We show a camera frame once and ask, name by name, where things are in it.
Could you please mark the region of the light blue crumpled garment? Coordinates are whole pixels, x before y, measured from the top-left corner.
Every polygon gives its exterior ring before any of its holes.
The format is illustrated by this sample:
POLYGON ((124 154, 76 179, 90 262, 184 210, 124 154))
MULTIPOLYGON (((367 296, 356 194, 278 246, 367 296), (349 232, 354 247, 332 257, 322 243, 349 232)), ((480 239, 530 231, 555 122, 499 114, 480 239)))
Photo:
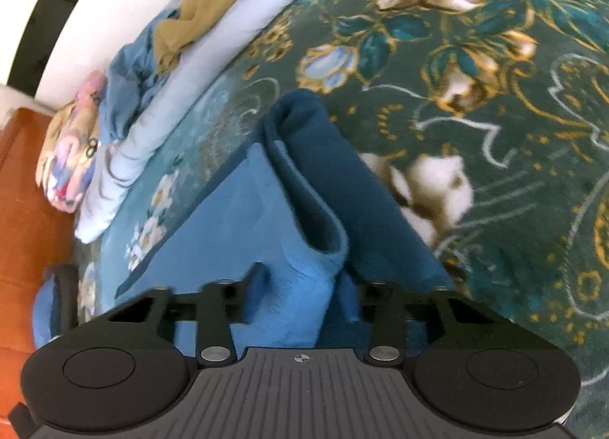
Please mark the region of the light blue crumpled garment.
POLYGON ((161 21, 176 16, 175 8, 162 10, 133 42, 120 49, 107 67, 107 84, 99 106, 101 143, 124 140, 131 125, 165 84, 167 75, 157 73, 154 34, 161 21))

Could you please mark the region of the blue fleece garment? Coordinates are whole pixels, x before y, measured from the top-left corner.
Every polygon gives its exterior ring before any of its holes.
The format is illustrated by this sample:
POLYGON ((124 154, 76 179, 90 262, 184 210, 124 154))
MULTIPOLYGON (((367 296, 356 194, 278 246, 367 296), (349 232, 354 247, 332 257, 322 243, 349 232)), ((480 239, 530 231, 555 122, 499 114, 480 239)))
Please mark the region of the blue fleece garment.
POLYGON ((116 302, 167 286, 194 293, 261 264, 269 281, 238 349, 364 345, 335 281, 353 268, 367 282, 414 293, 450 286, 441 263, 391 194, 330 121, 312 92, 274 103, 197 195, 186 216, 116 289, 116 302))

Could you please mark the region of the light grey floral quilt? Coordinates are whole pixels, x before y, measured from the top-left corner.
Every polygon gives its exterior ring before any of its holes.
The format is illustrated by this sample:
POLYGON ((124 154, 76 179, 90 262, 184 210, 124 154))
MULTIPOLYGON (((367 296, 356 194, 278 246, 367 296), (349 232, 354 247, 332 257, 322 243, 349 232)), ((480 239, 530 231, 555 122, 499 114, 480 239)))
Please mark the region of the light grey floral quilt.
MULTIPOLYGON (((293 0, 236 0, 210 28, 184 49, 165 84, 131 125, 124 140, 100 142, 91 183, 80 205, 75 236, 95 241, 113 222, 129 189, 199 97, 225 67, 293 0)), ((177 8, 172 0, 165 8, 177 8)))

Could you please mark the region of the colourful floral pillow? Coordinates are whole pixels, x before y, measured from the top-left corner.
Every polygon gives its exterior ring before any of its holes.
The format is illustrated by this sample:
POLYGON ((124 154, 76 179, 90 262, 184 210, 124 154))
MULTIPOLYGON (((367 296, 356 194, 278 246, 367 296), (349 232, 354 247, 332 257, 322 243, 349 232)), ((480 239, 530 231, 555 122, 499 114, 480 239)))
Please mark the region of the colourful floral pillow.
POLYGON ((90 73, 46 129, 35 183, 59 211, 76 211, 91 183, 99 144, 99 105, 105 86, 102 72, 90 73))

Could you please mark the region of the blue storage bag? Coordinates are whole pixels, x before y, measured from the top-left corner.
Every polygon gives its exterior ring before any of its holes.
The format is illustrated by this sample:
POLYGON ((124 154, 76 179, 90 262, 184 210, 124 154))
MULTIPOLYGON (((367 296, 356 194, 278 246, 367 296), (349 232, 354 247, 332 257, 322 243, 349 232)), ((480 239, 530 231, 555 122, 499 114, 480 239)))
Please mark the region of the blue storage bag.
POLYGON ((32 308, 36 349, 78 325, 78 271, 72 264, 52 264, 43 270, 43 284, 32 308))

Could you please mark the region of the teal floral bed blanket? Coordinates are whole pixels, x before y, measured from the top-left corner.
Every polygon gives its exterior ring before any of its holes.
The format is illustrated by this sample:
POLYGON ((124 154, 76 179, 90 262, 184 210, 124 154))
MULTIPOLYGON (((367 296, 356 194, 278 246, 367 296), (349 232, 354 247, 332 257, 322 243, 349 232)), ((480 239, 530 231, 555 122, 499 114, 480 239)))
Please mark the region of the teal floral bed blanket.
POLYGON ((316 93, 457 288, 575 359, 568 425, 608 434, 608 0, 293 0, 78 253, 78 317, 175 226, 281 95, 316 93))

